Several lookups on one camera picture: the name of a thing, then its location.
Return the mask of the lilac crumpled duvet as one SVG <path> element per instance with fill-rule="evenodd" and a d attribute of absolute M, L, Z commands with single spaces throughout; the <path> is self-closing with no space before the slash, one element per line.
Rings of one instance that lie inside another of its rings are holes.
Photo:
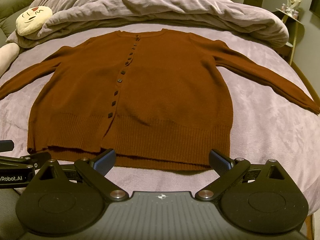
<path fill-rule="evenodd" d="M 78 31 L 151 20 L 247 33 L 274 48 L 289 39 L 276 15 L 231 0 L 34 0 L 32 6 L 47 6 L 53 14 L 39 30 L 26 36 L 13 32 L 7 42 L 27 49 Z"/>

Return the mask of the black wall television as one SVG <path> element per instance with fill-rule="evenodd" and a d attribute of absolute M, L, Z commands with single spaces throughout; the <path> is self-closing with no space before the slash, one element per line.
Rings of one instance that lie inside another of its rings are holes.
<path fill-rule="evenodd" d="M 320 17 L 320 0 L 312 0 L 309 10 L 317 17 Z"/>

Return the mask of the pink plush toy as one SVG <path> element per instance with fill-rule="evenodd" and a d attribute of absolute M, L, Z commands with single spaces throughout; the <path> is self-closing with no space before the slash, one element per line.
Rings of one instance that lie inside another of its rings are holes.
<path fill-rule="evenodd" d="M 0 77 L 7 71 L 19 53 L 20 47 L 16 43 L 5 44 L 0 48 Z"/>

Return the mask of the rust brown knit cardigan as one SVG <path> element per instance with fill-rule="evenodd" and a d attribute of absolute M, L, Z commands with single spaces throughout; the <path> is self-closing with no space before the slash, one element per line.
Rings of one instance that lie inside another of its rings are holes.
<path fill-rule="evenodd" d="M 31 154 L 75 161 L 112 148 L 122 167 L 205 170 L 210 150 L 230 152 L 233 104 L 219 67 L 319 113 L 299 87 L 225 42 L 167 29 L 61 47 L 4 83 L 1 98 L 50 75 L 30 111 Z"/>

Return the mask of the lilac bed sheet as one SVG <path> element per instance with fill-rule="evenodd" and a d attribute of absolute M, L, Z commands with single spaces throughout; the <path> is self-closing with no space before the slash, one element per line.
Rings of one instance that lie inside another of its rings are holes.
<path fill-rule="evenodd" d="M 23 70 L 38 64 L 61 47 L 76 47 L 93 37 L 124 31 L 127 33 L 157 32 L 163 29 L 192 33 L 209 40 L 220 40 L 309 94 L 292 70 L 270 47 L 228 31 L 203 28 L 171 27 L 159 24 L 136 24 L 120 28 L 92 29 L 69 37 L 48 41 L 23 52 L 1 78 L 1 86 Z M 308 200 L 309 211 L 319 209 L 319 116 L 261 85 L 219 67 L 233 104 L 233 125 L 230 133 L 231 158 L 242 157 L 252 163 L 277 159 L 287 170 Z M 12 139 L 14 155 L 28 153 L 28 121 L 39 93 L 50 80 L 43 76 L 22 89 L 1 98 L 1 138 Z M 108 174 L 128 192 L 193 191 L 196 192 L 216 178 L 210 168 L 205 170 L 158 170 L 122 167 L 116 164 Z"/>

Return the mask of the green upholstered headboard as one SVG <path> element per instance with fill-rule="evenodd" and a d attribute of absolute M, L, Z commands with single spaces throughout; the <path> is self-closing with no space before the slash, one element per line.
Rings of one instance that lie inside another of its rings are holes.
<path fill-rule="evenodd" d="M 1 47 L 16 29 L 16 18 L 29 8 L 34 0 L 1 0 Z"/>

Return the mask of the cream face plush pillow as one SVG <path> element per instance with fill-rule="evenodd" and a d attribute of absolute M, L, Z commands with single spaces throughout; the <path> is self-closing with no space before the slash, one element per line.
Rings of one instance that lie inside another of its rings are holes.
<path fill-rule="evenodd" d="M 26 36 L 40 30 L 46 20 L 53 15 L 50 7 L 38 6 L 29 8 L 16 19 L 16 32 L 20 36 Z"/>

